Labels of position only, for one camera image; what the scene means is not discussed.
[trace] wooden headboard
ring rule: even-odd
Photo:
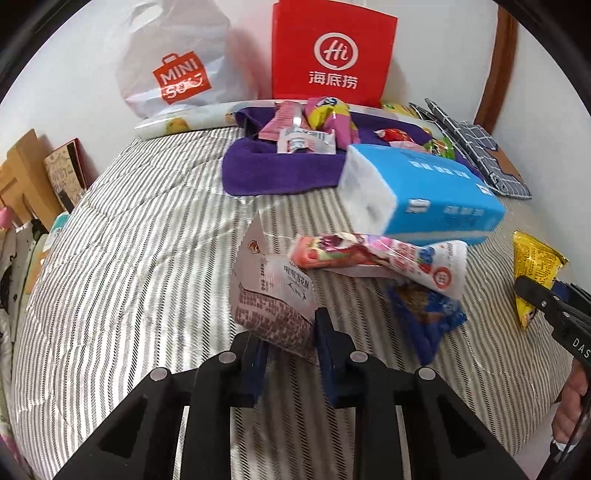
[[[22,223],[33,216],[49,231],[63,211],[51,188],[43,160],[48,148],[29,130],[7,153],[0,166],[0,200],[12,207]]]

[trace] patterned blanket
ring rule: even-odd
[[[11,418],[39,477],[52,478],[152,368],[195,368],[230,345],[230,268],[255,212],[277,253],[300,233],[351,230],[333,189],[225,194],[221,159],[240,134],[228,127],[133,142],[66,224],[14,355]],[[446,335],[432,366],[514,454],[570,363],[541,317],[526,332],[517,327],[512,233],[544,235],[527,202],[503,201],[503,223],[469,249],[468,321]],[[320,305],[357,348],[389,367],[418,367],[392,314],[387,280],[310,275]],[[233,411],[232,478],[349,479],[354,425],[353,411],[328,405],[317,367],[275,351],[256,409]]]

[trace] snack package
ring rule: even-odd
[[[238,248],[230,277],[234,322],[289,352],[315,362],[314,312],[310,277],[289,258],[267,251],[256,215]]]
[[[261,128],[258,137],[261,140],[278,141],[281,130],[294,126],[294,118],[296,119],[295,126],[303,128],[304,130],[312,130],[306,121],[306,118],[302,115],[301,104],[286,100],[285,102],[278,104],[275,116],[269,123]]]
[[[382,102],[382,109],[386,110],[387,112],[397,113],[399,115],[408,115],[413,116],[414,118],[419,118],[419,116],[410,108],[400,105],[400,103]]]
[[[513,249],[515,278],[527,275],[546,288],[552,288],[558,270],[569,262],[552,247],[520,231],[513,233]],[[534,317],[536,308],[517,295],[515,305],[519,324],[525,329]]]
[[[303,128],[284,128],[277,140],[277,153],[321,153],[336,154],[335,134],[304,130]]]
[[[312,130],[331,133],[335,131],[336,146],[346,150],[351,143],[359,143],[359,131],[351,121],[349,106],[334,97],[308,100],[306,118]]]
[[[388,142],[390,143],[390,147],[394,148],[403,148],[405,150],[412,150],[413,152],[418,153],[428,153],[424,147],[421,145],[416,144],[415,142]]]
[[[456,152],[453,149],[452,143],[447,138],[445,138],[444,141],[435,139],[429,140],[427,143],[423,145],[423,147],[431,155],[449,158],[450,160],[456,159]]]
[[[301,236],[289,257],[300,268],[383,265],[431,290],[460,299],[466,282],[466,243],[417,247],[379,235],[337,233]]]
[[[417,283],[391,288],[388,294],[421,365],[433,361],[443,335],[466,321],[459,301]]]
[[[385,142],[414,142],[408,133],[398,128],[376,130],[374,133]]]

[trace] pastry package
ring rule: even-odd
[[[315,361],[316,309],[310,277],[289,258],[268,253],[257,214],[232,267],[230,313],[234,322],[262,340]]]
[[[513,249],[515,278],[526,275],[547,289],[552,288],[558,271],[569,262],[552,247],[520,231],[513,233]],[[515,305],[519,324],[525,329],[534,317],[536,308],[517,295]]]
[[[381,265],[397,274],[459,299],[466,282],[466,243],[460,240],[417,247],[393,238],[362,233],[301,236],[289,256],[300,268]]]

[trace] miniso bag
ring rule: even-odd
[[[144,3],[131,12],[128,28],[152,7],[161,12],[131,32],[116,72],[136,115],[257,98],[250,75],[229,56],[230,21],[212,0]]]

